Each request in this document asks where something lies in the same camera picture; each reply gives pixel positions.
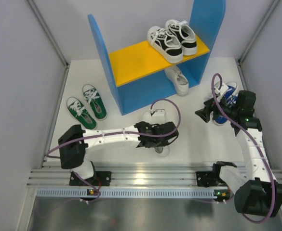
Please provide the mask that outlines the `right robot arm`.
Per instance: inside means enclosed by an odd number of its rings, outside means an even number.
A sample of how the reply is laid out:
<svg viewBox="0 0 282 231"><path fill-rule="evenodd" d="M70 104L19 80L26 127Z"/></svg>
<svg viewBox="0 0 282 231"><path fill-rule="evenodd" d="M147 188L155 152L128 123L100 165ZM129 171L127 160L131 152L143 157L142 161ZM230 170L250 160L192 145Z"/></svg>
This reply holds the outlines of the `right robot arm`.
<svg viewBox="0 0 282 231"><path fill-rule="evenodd" d="M230 121L240 144L245 162L243 177L233 162L218 161L211 171L198 171L199 187L228 186L234 193L238 213L273 218L282 205L282 184L278 183L270 169L263 146L262 126L254 116L256 94L241 90L234 105L228 106L221 99L221 90L215 90L213 98L204 102L204 108L195 112L203 121L223 116Z"/></svg>

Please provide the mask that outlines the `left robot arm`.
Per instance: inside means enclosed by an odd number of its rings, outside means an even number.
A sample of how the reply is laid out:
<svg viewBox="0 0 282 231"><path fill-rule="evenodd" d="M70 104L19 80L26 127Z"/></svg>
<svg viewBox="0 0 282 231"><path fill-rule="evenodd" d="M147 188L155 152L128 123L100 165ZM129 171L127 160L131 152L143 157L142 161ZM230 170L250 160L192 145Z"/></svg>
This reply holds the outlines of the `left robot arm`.
<svg viewBox="0 0 282 231"><path fill-rule="evenodd" d="M61 168L73 171L73 178L90 186L96 181L96 171L87 156L89 153L115 147L165 147L178 136L174 122L150 124L141 121L129 127L111 130L90 130L73 125L58 139Z"/></svg>

